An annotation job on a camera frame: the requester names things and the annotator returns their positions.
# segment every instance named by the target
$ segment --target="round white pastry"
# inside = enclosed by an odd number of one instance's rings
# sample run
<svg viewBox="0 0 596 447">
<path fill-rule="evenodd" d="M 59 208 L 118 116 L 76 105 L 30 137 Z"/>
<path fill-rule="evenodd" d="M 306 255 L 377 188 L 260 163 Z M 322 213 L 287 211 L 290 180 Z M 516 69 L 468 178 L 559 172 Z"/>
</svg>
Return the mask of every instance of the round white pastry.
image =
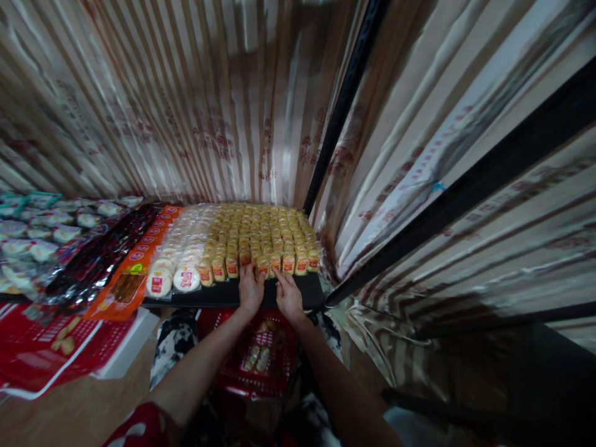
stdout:
<svg viewBox="0 0 596 447">
<path fill-rule="evenodd" d="M 199 271 L 193 265 L 184 265 L 174 274 L 174 286 L 181 292 L 192 292 L 200 285 Z"/>
</svg>

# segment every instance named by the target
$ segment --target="striped curtain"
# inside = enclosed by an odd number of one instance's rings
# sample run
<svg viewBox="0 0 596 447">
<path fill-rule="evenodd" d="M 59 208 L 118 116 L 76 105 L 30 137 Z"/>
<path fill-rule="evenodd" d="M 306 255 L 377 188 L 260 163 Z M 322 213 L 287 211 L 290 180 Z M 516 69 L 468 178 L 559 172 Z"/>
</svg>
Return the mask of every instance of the striped curtain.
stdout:
<svg viewBox="0 0 596 447">
<path fill-rule="evenodd" d="M 364 1 L 0 4 L 0 188 L 301 206 Z"/>
<path fill-rule="evenodd" d="M 596 55 L 593 8 L 581 0 L 392 3 L 315 208 L 336 283 Z M 408 341 L 415 328 L 593 300 L 595 174 L 592 127 L 355 294 L 345 323 L 354 342 L 391 385 L 449 399 L 450 371 L 478 364 L 443 356 L 440 342 Z M 593 319 L 553 327 L 595 347 Z M 484 360 L 482 371 L 499 363 Z M 479 389 L 502 396 L 491 383 Z"/>
</svg>

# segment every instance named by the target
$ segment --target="curtain fold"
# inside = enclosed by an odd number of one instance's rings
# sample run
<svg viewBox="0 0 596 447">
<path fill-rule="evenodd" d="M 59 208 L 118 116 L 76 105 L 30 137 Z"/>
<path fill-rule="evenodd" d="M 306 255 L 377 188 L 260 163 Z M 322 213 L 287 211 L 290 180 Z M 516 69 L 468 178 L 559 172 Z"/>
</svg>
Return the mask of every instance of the curtain fold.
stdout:
<svg viewBox="0 0 596 447">
<path fill-rule="evenodd" d="M 4 2 L 1 186 L 301 206 L 365 6 Z"/>
</svg>

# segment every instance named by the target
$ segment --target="black tray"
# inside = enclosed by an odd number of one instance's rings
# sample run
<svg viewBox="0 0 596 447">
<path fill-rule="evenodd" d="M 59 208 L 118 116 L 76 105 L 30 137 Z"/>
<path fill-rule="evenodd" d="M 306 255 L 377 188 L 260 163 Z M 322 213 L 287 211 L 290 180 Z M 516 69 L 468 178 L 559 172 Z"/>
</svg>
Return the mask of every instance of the black tray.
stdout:
<svg viewBox="0 0 596 447">
<path fill-rule="evenodd" d="M 306 276 L 294 276 L 294 280 L 302 293 L 302 306 L 305 310 L 314 309 L 325 300 L 318 274 L 309 273 Z M 277 281 L 277 279 L 265 281 L 265 296 L 263 299 L 265 309 L 276 309 L 278 307 L 275 301 Z M 174 292 L 172 301 L 145 298 L 143 307 L 238 307 L 240 304 L 239 282 L 238 279 L 229 279 L 226 282 L 217 282 L 213 287 L 201 287 L 194 292 Z"/>
</svg>

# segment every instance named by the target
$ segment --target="red bag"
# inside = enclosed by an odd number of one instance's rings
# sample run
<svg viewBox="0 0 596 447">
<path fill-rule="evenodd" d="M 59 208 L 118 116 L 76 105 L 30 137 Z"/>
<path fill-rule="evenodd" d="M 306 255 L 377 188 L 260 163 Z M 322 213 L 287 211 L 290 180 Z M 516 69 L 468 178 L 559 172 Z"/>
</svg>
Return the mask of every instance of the red bag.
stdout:
<svg viewBox="0 0 596 447">
<path fill-rule="evenodd" d="M 0 308 L 0 387 L 25 399 L 103 367 L 135 320 L 89 321 L 71 315 L 43 327 L 27 312 L 27 304 Z"/>
</svg>

